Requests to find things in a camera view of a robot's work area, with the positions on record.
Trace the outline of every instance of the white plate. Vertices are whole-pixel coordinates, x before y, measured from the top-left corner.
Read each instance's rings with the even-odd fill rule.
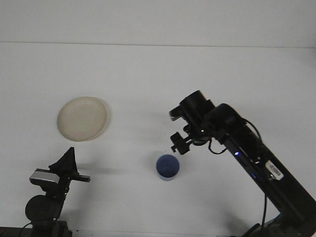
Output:
[[[72,141],[87,141],[98,136],[107,121],[107,110],[96,97],[78,97],[68,102],[59,112],[57,127]]]

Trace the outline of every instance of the black mount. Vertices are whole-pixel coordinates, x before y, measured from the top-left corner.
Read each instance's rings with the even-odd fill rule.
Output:
[[[25,214],[33,225],[31,237],[72,236],[67,223],[57,221],[72,180],[90,181],[89,176],[79,175],[73,147],[70,147],[56,163],[50,165],[49,170],[35,170],[30,181],[46,193],[31,198],[25,207]]]

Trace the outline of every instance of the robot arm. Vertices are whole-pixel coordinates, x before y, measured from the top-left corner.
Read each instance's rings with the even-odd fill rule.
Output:
[[[264,225],[265,237],[311,237],[316,231],[316,202],[275,155],[262,143],[243,119],[227,104],[215,107],[196,91],[170,111],[172,120],[180,117],[188,137],[171,136],[180,154],[190,150],[190,144],[204,145],[212,138],[223,144],[236,158],[251,179],[267,195],[280,215]],[[245,237],[260,236],[260,225]]]

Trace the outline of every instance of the white wall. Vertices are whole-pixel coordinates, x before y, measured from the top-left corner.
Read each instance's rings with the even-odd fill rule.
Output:
[[[184,125],[168,112],[197,89],[253,121],[316,197],[315,50],[0,43],[0,55],[2,226],[27,223],[24,207],[42,193],[28,177],[70,146],[91,176],[71,184],[61,217],[71,229],[240,235],[260,222],[263,194],[228,153],[193,147],[176,154],[175,180],[155,173]],[[97,139],[71,142],[57,114],[85,95],[106,101],[111,122]],[[270,205],[267,219],[276,214]]]
[[[315,0],[2,0],[0,41],[316,47]]]

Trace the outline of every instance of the blue cup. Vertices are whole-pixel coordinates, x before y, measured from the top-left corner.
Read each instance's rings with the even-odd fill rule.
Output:
[[[178,173],[180,163],[178,159],[172,155],[163,155],[157,160],[156,169],[162,180],[170,181]]]

